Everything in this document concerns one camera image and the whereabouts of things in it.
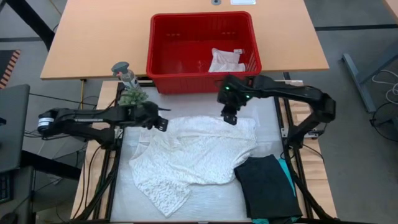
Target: sticker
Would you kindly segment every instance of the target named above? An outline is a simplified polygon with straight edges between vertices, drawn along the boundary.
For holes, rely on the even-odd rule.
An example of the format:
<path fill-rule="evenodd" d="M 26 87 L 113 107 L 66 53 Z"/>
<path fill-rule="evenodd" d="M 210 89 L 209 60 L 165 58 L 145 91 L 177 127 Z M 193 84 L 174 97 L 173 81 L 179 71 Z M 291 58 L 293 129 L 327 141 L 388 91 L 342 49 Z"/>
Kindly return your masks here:
<path fill-rule="evenodd" d="M 242 49 L 234 49 L 234 53 L 236 54 L 242 54 Z"/>

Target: desk leg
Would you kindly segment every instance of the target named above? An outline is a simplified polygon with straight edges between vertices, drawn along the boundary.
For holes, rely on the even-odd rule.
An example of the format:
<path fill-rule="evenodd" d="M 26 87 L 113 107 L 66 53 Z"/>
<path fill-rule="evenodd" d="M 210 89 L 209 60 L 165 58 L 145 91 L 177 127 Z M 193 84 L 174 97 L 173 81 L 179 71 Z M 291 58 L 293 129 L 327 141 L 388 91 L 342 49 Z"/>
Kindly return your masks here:
<path fill-rule="evenodd" d="M 392 45 L 388 46 L 381 56 L 373 61 L 368 69 L 359 72 L 356 68 L 353 59 L 348 54 L 343 54 L 343 61 L 345 62 L 349 73 L 353 77 L 355 85 L 361 95 L 363 103 L 365 104 L 368 113 L 373 113 L 376 111 L 376 107 L 373 103 L 372 97 L 369 93 L 368 88 L 365 83 L 369 81 L 374 75 L 377 75 L 380 70 L 385 66 L 389 65 L 398 57 L 398 41 L 395 41 Z"/>
<path fill-rule="evenodd" d="M 21 167 L 25 166 L 32 166 L 37 171 L 73 180 L 79 180 L 81 172 L 79 168 L 22 150 Z"/>
<path fill-rule="evenodd" d="M 12 10 L 39 35 L 47 47 L 47 50 L 50 50 L 55 34 L 42 18 L 40 18 L 25 0 L 6 0 L 6 2 Z"/>

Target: plastic sheet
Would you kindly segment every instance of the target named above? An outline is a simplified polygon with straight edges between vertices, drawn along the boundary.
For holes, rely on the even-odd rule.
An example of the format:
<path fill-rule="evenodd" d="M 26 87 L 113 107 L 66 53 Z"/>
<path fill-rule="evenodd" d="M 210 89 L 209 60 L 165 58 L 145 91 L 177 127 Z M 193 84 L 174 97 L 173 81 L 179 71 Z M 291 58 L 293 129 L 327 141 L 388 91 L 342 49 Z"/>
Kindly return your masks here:
<path fill-rule="evenodd" d="M 144 88 L 149 100 L 161 108 L 161 116 L 167 119 L 181 116 L 219 116 L 223 105 L 216 102 L 216 94 L 160 95 L 155 88 Z M 279 126 L 273 98 L 252 99 L 238 112 L 239 117 L 256 120 L 258 147 L 254 157 L 282 152 Z M 165 218 L 149 199 L 137 189 L 132 180 L 129 160 L 137 150 L 142 128 L 126 128 L 119 164 L 111 221 L 171 222 L 171 221 L 248 221 L 240 183 L 234 179 L 224 185 L 193 185 L 192 193 L 184 205 Z"/>

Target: teal cloth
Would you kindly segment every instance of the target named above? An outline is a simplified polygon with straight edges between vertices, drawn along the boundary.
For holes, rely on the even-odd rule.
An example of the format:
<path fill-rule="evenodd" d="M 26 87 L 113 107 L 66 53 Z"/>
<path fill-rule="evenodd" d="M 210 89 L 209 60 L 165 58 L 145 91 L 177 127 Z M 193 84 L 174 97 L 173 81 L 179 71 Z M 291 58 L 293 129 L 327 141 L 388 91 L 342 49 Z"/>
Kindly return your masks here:
<path fill-rule="evenodd" d="M 278 159 L 278 162 L 279 162 L 282 170 L 284 171 L 287 179 L 289 180 L 290 186 L 293 189 L 294 197 L 296 197 L 296 189 L 294 188 L 293 180 L 292 180 L 292 177 L 289 174 L 289 168 L 287 168 L 286 161 L 284 159 Z M 292 217 L 292 222 L 296 222 L 299 218 L 300 217 Z M 252 222 L 255 223 L 255 224 L 269 224 L 269 221 L 266 218 L 254 219 Z"/>

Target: gray floor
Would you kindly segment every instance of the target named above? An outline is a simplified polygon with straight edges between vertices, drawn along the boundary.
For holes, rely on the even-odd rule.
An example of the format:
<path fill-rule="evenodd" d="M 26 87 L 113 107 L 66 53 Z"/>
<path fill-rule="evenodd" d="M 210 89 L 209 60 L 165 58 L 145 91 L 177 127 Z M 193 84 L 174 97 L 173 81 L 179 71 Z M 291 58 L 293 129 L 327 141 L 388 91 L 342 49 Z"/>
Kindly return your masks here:
<path fill-rule="evenodd" d="M 66 1 L 53 1 L 62 11 Z M 48 0 L 28 2 L 51 28 L 57 25 L 60 15 Z M 395 23 L 381 0 L 305 0 L 305 3 L 315 26 Z M 33 36 L 36 34 L 5 6 L 0 13 L 0 38 Z M 343 220 L 357 222 L 397 223 L 398 144 L 384 139 L 370 126 L 371 115 L 365 112 L 355 85 L 340 59 L 343 53 L 349 53 L 358 68 L 365 69 L 370 61 L 397 40 L 398 29 L 318 32 L 318 38 L 330 69 L 322 72 L 292 72 L 291 76 L 321 88 L 337 101 L 337 118 L 327 127 L 326 133 L 320 138 L 320 144 L 338 216 Z M 9 86 L 28 83 L 33 93 L 79 100 L 80 81 L 40 80 L 40 72 L 47 56 L 42 42 L 0 43 L 0 50 L 5 49 L 22 50 Z M 398 72 L 396 65 L 397 63 L 393 63 L 389 69 Z M 270 75 L 281 77 L 281 74 Z M 387 75 L 381 78 L 394 81 Z M 99 80 L 90 80 L 86 85 L 85 96 L 98 95 L 100 86 Z M 378 105 L 385 102 L 384 92 L 388 86 L 370 83 L 369 87 Z M 26 129 L 35 129 L 37 115 L 46 109 L 76 106 L 74 103 L 31 96 Z M 386 119 L 394 114 L 398 114 L 397 107 L 391 106 L 381 111 L 379 119 Z M 381 127 L 381 131 L 398 139 L 398 133 L 390 124 Z M 60 139 L 45 144 L 36 139 L 26 139 L 24 149 L 54 158 L 73 152 L 81 145 L 75 139 Z M 63 160 L 74 164 L 74 156 L 64 157 Z M 39 174 L 37 187 L 50 181 L 46 175 Z M 43 189 L 37 196 L 46 200 L 37 209 L 58 204 L 59 214 L 66 220 L 70 215 L 75 189 L 76 182 L 67 180 Z M 59 222 L 54 208 L 38 213 L 39 223 L 49 221 Z"/>

